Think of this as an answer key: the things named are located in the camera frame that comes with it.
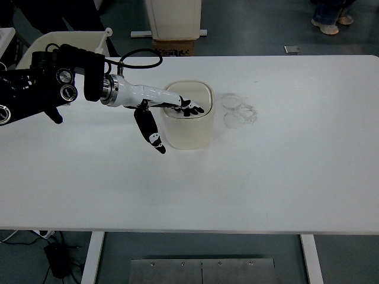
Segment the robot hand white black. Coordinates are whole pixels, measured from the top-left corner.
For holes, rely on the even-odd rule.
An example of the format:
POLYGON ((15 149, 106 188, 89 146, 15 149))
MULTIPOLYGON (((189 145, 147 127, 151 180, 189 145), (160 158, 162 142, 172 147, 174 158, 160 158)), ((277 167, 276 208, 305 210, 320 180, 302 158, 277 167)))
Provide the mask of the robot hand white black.
POLYGON ((164 154, 165 146, 160 139, 151 107, 169 108, 183 113, 184 117, 205 113, 199 105, 175 92, 145 85, 132 85, 118 78, 118 94, 113 98, 113 107, 123 106, 134 110, 133 116, 143 138, 158 152, 164 154))

